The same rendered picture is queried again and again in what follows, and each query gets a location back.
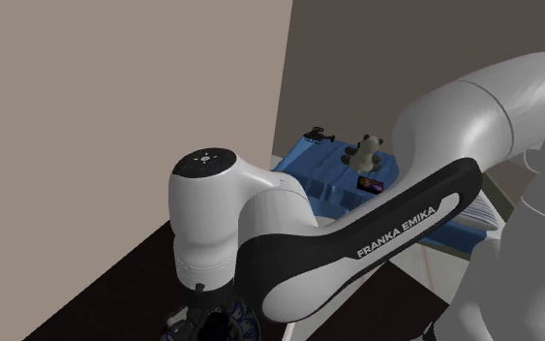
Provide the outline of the bed with blue blanket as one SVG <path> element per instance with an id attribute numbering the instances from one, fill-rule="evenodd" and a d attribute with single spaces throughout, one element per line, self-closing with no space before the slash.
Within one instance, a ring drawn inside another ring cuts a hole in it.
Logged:
<path id="1" fill-rule="evenodd" d="M 276 171 L 288 173 L 301 183 L 314 213 L 324 220 L 338 219 L 375 196 L 359 190 L 357 179 L 360 174 L 340 161 L 347 146 L 350 145 L 342 141 L 323 140 L 321 144 L 314 144 L 302 138 L 286 157 L 273 159 Z M 482 231 L 451 220 L 392 259 L 446 301 L 456 293 L 473 248 L 488 237 L 500 237 L 501 229 L 514 209 L 514 204 L 489 175 L 483 176 L 481 191 L 498 215 L 500 227 L 497 231 Z M 440 253 L 446 255 L 457 271 L 446 284 L 436 286 L 432 279 L 435 267 L 428 257 Z"/>

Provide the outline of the striped white pillow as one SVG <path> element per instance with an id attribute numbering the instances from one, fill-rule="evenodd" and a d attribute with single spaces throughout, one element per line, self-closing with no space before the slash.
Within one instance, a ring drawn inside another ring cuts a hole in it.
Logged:
<path id="1" fill-rule="evenodd" d="M 483 191 L 452 221 L 482 231 L 497 231 L 500 227 L 494 206 Z"/>

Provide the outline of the black phone with colourful screen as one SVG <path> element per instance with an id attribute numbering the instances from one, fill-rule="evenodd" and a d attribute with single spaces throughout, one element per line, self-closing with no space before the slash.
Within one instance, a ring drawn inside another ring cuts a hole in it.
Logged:
<path id="1" fill-rule="evenodd" d="M 378 195 L 384 191 L 384 184 L 373 178 L 359 176 L 357 179 L 357 188 L 361 191 Z"/>

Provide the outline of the grey plush bear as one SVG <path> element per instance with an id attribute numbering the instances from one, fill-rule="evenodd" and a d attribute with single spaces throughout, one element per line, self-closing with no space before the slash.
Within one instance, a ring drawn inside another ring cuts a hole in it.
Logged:
<path id="1" fill-rule="evenodd" d="M 369 171 L 379 171 L 381 169 L 381 157 L 376 151 L 384 140 L 376 136 L 365 135 L 356 147 L 347 146 L 341 161 L 352 170 L 361 173 Z"/>

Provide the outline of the blue white patterned round object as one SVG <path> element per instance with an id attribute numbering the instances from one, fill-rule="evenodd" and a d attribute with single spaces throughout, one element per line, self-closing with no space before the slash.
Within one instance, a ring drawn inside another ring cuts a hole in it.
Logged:
<path id="1" fill-rule="evenodd" d="M 260 341 L 260 326 L 255 313 L 242 300 L 235 300 L 231 307 L 217 307 L 212 311 L 229 314 L 227 341 Z M 184 306 L 166 318 L 159 341 L 197 341 L 201 309 Z"/>

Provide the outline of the black toy helicopter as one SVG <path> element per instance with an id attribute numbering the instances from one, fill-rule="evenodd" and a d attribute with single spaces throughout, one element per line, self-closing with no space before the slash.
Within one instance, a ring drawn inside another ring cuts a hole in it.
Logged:
<path id="1" fill-rule="evenodd" d="M 333 142 L 335 140 L 335 136 L 326 136 L 324 133 L 324 129 L 318 126 L 315 126 L 312 128 L 311 131 L 305 133 L 303 135 L 303 138 L 311 143 L 314 144 L 321 144 L 323 140 L 329 140 L 330 142 Z"/>

